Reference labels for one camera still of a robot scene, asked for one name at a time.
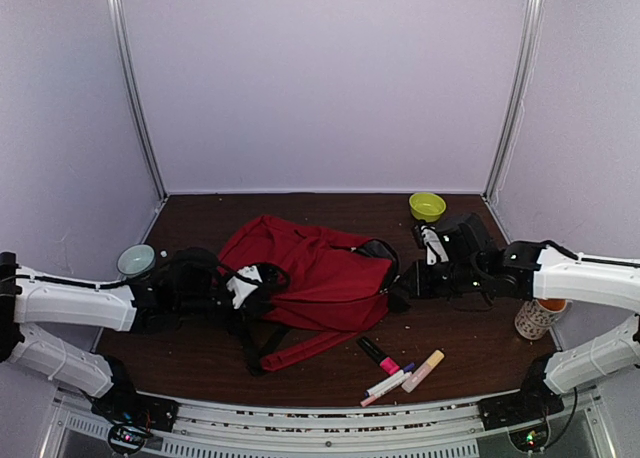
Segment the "purple capped white marker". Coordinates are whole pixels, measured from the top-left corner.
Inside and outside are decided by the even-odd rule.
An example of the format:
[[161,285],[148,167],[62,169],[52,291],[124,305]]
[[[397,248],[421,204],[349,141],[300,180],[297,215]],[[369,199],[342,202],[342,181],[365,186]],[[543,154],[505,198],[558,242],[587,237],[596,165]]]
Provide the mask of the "purple capped white marker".
[[379,382],[378,384],[374,385],[371,388],[368,388],[365,391],[365,396],[366,397],[373,396],[375,393],[383,390],[385,387],[388,387],[393,383],[399,382],[402,378],[406,377],[410,372],[412,372],[414,368],[415,368],[415,363],[414,362],[409,363],[404,368],[398,370],[397,372],[395,372],[385,380]]

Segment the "black pink highlighter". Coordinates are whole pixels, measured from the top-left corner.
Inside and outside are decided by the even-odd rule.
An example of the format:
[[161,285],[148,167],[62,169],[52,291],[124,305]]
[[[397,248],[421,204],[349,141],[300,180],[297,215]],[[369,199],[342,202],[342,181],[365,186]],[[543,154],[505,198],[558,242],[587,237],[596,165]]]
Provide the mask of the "black pink highlighter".
[[377,366],[384,370],[389,376],[401,370],[401,367],[386,352],[379,348],[368,337],[361,337],[356,340],[356,344],[361,350],[371,358]]

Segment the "red student backpack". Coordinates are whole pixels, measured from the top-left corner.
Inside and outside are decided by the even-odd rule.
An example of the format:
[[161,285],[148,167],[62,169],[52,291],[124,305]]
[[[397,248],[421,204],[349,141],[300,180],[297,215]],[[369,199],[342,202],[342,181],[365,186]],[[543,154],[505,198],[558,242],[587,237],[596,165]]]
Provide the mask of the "red student backpack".
[[253,264],[277,270],[266,313],[234,310],[229,323],[250,372],[260,376],[324,353],[408,310],[391,289],[399,257],[386,242],[262,215],[223,246],[227,277]]

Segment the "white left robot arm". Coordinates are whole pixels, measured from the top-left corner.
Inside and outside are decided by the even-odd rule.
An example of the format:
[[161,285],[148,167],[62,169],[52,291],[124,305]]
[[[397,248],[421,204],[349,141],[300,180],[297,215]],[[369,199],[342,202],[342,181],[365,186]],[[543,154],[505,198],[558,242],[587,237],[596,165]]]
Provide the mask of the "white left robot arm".
[[157,263],[141,245],[118,260],[123,276],[95,282],[50,276],[1,255],[1,358],[79,388],[99,411],[137,420],[144,402],[117,359],[93,355],[39,323],[90,325],[128,333],[155,333],[190,313],[236,310],[243,301],[233,276],[219,273],[216,256],[186,250]]

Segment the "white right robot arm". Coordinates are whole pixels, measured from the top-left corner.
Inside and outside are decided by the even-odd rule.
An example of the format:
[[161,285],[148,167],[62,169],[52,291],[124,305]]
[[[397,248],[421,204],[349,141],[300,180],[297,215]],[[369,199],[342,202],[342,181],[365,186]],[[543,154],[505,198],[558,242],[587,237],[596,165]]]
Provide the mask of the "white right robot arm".
[[467,213],[412,229],[425,252],[400,278],[412,298],[469,293],[486,302],[567,300],[624,309],[630,317],[607,333],[532,362],[513,411],[530,420],[572,389],[639,363],[639,263],[576,253],[552,240],[496,246],[480,217]]

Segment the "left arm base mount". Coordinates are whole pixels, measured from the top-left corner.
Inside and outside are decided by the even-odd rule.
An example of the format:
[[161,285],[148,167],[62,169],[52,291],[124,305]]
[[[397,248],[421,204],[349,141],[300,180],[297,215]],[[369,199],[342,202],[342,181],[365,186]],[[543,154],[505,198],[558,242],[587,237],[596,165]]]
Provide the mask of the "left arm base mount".
[[99,397],[91,397],[92,412],[114,422],[134,425],[146,431],[171,432],[179,404],[172,399],[139,393],[123,362],[106,356],[111,371],[111,387]]

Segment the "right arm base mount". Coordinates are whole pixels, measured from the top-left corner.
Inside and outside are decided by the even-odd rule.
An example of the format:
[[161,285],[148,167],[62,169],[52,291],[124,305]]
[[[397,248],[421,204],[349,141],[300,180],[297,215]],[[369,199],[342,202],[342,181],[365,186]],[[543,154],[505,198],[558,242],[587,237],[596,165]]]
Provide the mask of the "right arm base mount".
[[564,402],[544,383],[544,370],[532,367],[518,391],[478,403],[479,415],[486,431],[511,427],[562,412]]

